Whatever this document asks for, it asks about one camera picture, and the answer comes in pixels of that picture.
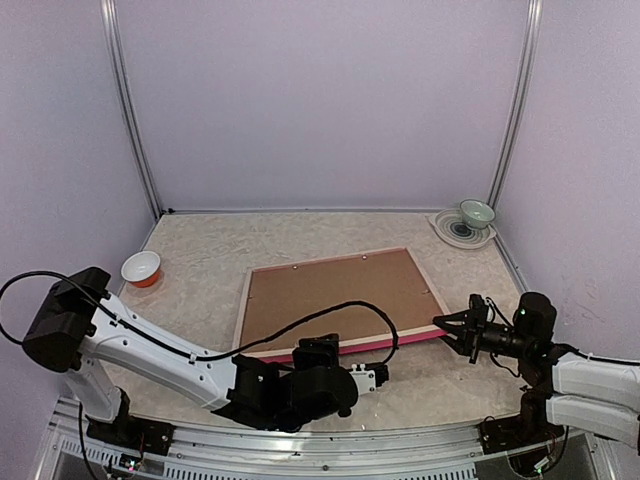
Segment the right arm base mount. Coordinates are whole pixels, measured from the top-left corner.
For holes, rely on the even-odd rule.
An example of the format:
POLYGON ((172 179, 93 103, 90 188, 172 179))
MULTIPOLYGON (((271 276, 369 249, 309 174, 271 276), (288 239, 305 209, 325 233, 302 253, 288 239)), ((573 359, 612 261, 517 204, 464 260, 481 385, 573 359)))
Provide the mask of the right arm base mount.
POLYGON ((521 397, 518 414, 485 418, 478 425, 483 453, 499 453, 561 438, 565 428, 547 419, 548 399, 544 394, 528 390, 521 397))

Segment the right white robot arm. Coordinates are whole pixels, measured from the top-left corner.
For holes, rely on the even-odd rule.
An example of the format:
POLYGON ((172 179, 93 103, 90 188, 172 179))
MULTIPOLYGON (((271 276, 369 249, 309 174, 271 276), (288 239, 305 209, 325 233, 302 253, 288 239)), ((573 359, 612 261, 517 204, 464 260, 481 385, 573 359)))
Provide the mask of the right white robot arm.
POLYGON ((483 449, 494 453, 560 438, 577 428, 639 446, 639 363, 598 357, 553 340, 557 310, 538 292, 521 295, 511 321, 488 298, 473 294, 465 311, 437 316, 443 341, 475 363, 516 360, 526 388, 518 414, 479 426, 483 449))

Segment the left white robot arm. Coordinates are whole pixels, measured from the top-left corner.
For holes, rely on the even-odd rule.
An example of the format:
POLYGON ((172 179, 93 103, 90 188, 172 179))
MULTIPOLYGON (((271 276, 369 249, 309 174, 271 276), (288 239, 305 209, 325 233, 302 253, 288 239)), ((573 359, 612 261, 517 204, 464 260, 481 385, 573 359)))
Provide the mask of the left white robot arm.
POLYGON ((22 340, 26 355, 66 375, 87 414, 121 445, 140 434, 137 418, 101 369, 108 362, 155 381, 211 413, 258 430, 295 433, 336 414, 347 417, 359 391, 339 364, 283 372, 274 363, 217 353, 155 327, 124 305, 110 275, 88 267, 57 275, 22 340))

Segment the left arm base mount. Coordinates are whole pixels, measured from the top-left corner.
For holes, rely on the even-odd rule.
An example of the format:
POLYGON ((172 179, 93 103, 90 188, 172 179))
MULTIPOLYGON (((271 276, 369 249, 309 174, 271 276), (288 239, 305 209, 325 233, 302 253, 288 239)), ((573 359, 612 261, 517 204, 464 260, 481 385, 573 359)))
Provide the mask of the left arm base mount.
POLYGON ((120 406, 111 422, 85 415, 89 422, 88 436, 110 445, 136 450, 141 454, 167 456, 176 426, 131 415, 129 396, 122 389, 117 390, 120 393, 120 406))

